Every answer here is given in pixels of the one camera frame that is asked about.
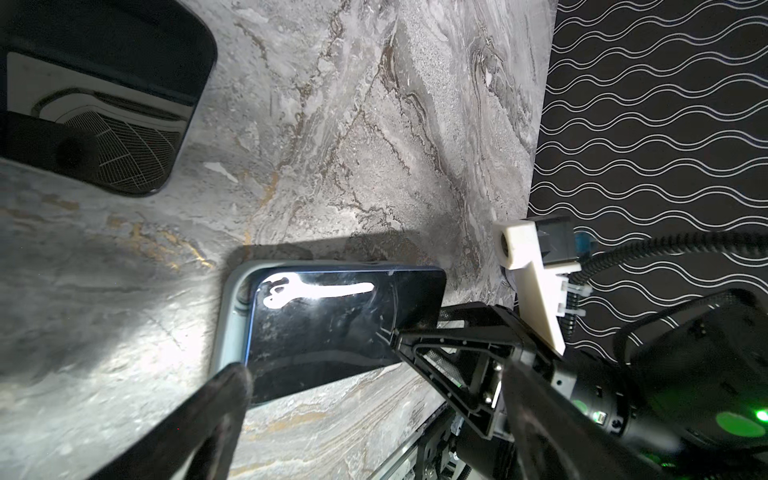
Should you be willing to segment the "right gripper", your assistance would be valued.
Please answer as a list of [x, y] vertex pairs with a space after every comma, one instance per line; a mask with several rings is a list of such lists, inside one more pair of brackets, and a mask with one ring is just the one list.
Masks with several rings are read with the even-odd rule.
[[564, 392], [562, 356], [519, 314], [473, 302], [444, 307], [433, 320], [404, 323], [391, 346], [481, 438], [513, 439], [507, 426], [502, 377], [517, 362]]

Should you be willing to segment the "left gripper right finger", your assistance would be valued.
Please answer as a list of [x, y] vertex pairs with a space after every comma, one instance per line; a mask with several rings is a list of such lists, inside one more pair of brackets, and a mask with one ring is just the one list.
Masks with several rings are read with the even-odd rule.
[[666, 477], [601, 431], [530, 367], [508, 362], [502, 394], [523, 479]]

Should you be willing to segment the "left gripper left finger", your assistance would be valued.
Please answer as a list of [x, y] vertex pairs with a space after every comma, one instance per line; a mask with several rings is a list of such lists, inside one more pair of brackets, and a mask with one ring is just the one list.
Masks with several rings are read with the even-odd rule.
[[93, 479], [226, 479], [252, 398], [247, 367], [225, 366]]

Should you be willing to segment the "blue phone black screen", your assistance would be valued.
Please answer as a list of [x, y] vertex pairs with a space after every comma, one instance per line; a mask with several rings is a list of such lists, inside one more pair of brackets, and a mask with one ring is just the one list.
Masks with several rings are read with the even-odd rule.
[[439, 267], [381, 262], [282, 264], [252, 274], [242, 356], [252, 405], [398, 363], [395, 331], [435, 325], [446, 285]]

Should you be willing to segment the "light blue phone case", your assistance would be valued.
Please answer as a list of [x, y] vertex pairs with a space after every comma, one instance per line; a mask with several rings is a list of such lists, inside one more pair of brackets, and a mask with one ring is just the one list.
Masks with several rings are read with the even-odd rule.
[[360, 263], [341, 261], [298, 261], [298, 260], [252, 260], [238, 266], [228, 277], [223, 288], [223, 298], [217, 331], [215, 334], [211, 369], [217, 374], [225, 366], [239, 362], [245, 346], [245, 325], [248, 314], [249, 280], [252, 274], [282, 264], [304, 263]]

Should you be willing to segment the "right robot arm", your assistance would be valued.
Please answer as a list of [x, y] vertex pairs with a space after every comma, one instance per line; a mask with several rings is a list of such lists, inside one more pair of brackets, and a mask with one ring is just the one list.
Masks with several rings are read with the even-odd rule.
[[763, 256], [763, 234], [682, 233], [592, 256], [564, 218], [502, 226], [519, 306], [444, 306], [438, 269], [400, 273], [391, 345], [462, 420], [451, 439], [489, 479], [763, 479], [767, 314], [743, 289], [645, 316], [608, 360], [565, 358], [590, 279], [632, 260]]

